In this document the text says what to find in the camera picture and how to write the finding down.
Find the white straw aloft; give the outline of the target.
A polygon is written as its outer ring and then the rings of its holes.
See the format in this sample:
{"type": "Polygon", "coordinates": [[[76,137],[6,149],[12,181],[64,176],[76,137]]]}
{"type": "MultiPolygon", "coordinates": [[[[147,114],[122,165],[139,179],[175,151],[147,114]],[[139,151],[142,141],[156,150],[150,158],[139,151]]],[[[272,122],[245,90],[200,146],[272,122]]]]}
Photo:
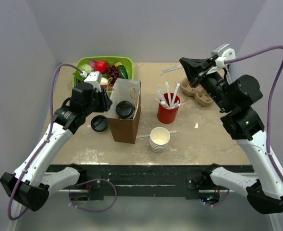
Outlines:
{"type": "Polygon", "coordinates": [[[181,65],[178,65],[178,66],[175,66],[175,67],[172,67],[172,68],[169,68],[169,69],[166,69],[166,70],[163,70],[161,71],[160,75],[164,75],[168,72],[172,72],[172,71],[175,71],[175,70],[178,70],[178,69],[182,69],[183,67],[181,65]]]}

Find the black plastic coffee lid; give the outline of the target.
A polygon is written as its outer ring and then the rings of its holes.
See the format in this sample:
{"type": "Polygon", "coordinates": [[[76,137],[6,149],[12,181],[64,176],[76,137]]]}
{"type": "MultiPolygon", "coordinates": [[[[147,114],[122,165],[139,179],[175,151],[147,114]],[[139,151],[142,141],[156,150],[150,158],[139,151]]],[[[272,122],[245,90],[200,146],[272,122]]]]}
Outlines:
{"type": "Polygon", "coordinates": [[[135,113],[135,108],[129,101],[121,101],[116,105],[116,114],[120,113],[135,113]]]}

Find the brown paper bag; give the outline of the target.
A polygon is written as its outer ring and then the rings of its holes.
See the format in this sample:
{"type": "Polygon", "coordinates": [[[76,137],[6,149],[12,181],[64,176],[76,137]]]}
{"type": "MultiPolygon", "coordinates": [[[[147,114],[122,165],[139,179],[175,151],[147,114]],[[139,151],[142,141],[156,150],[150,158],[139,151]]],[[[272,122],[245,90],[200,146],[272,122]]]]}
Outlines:
{"type": "Polygon", "coordinates": [[[114,141],[134,144],[141,114],[141,82],[119,78],[110,96],[112,105],[106,114],[114,141]]]}

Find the white paper cup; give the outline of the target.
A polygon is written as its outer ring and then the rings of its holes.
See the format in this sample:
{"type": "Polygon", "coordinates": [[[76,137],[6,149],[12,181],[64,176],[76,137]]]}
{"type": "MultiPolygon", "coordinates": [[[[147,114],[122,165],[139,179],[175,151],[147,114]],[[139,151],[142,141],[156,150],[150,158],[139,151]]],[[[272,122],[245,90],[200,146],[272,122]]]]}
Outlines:
{"type": "Polygon", "coordinates": [[[134,118],[134,113],[120,113],[118,114],[119,119],[133,119],[134,118]]]}

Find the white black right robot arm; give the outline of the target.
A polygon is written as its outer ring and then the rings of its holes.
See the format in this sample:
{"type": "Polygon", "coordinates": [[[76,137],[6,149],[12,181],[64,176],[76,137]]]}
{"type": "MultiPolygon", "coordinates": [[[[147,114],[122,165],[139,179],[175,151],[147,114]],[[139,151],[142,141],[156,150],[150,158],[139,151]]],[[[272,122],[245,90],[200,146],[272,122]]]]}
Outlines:
{"type": "Polygon", "coordinates": [[[243,75],[229,84],[217,72],[209,74],[212,58],[180,58],[192,87],[201,86],[225,115],[221,117],[226,132],[248,157],[257,179],[230,172],[212,164],[194,178],[199,189],[222,186],[245,197],[261,214],[283,212],[283,170],[276,156],[266,149],[267,134],[259,115],[251,107],[263,95],[259,82],[243,75]]]}

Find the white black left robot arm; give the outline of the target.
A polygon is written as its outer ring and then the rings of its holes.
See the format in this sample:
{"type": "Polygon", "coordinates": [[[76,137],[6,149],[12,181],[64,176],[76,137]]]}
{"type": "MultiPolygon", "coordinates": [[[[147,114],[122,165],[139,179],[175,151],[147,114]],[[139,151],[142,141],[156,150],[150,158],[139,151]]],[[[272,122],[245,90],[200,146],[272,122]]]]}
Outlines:
{"type": "Polygon", "coordinates": [[[55,111],[45,135],[29,157],[13,172],[5,172],[0,183],[11,201],[16,201],[31,211],[38,211],[48,197],[69,186],[81,189],[86,186],[86,170],[76,164],[45,177],[59,150],[82,126],[91,113],[110,109],[112,101],[105,88],[97,89],[90,83],[80,83],[72,89],[61,108],[55,111]]]}

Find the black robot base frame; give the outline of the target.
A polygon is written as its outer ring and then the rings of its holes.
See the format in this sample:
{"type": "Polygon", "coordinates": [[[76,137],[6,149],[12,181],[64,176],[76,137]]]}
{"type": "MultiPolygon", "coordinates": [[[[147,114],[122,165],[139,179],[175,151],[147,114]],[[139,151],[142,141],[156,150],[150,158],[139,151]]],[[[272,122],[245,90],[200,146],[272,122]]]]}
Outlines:
{"type": "Polygon", "coordinates": [[[72,192],[90,190],[91,200],[118,197],[184,197],[198,199],[201,193],[220,188],[245,195],[242,183],[214,183],[209,172],[214,165],[80,165],[83,173],[72,192]]]}

